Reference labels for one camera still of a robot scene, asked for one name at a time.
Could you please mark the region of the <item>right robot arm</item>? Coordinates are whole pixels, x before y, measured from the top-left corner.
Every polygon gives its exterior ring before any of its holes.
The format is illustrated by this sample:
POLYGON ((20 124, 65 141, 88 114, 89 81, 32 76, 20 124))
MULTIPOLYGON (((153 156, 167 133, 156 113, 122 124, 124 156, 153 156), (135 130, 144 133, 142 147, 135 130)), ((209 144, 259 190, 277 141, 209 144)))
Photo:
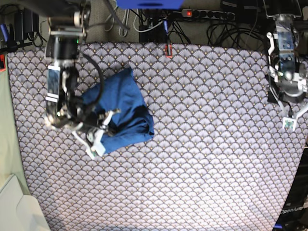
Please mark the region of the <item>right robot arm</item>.
POLYGON ((104 78, 98 64, 87 54, 81 54, 78 45, 89 30, 91 4, 88 0, 22 0, 26 8, 47 18, 49 38, 44 57, 50 61, 47 74, 45 123, 58 130, 67 128, 85 146, 87 155, 94 159, 106 152, 101 139, 108 132, 113 115, 120 109, 96 113, 103 95, 104 78), (75 95, 79 72, 76 63, 80 56, 98 72, 100 87, 89 103, 75 95))

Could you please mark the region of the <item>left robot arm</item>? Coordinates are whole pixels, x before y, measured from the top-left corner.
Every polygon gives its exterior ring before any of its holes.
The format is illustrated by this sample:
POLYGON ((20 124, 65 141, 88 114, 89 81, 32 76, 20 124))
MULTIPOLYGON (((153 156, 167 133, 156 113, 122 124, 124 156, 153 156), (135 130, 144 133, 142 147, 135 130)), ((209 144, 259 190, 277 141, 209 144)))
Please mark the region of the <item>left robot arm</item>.
POLYGON ((302 103, 308 92, 308 72, 300 62, 296 49, 300 36, 294 20, 302 17, 297 0, 265 0, 266 17, 274 22, 273 29, 267 32, 269 82, 268 101, 277 103, 282 110, 282 127, 295 130, 298 119, 308 111, 304 105, 293 112, 292 103, 302 103))

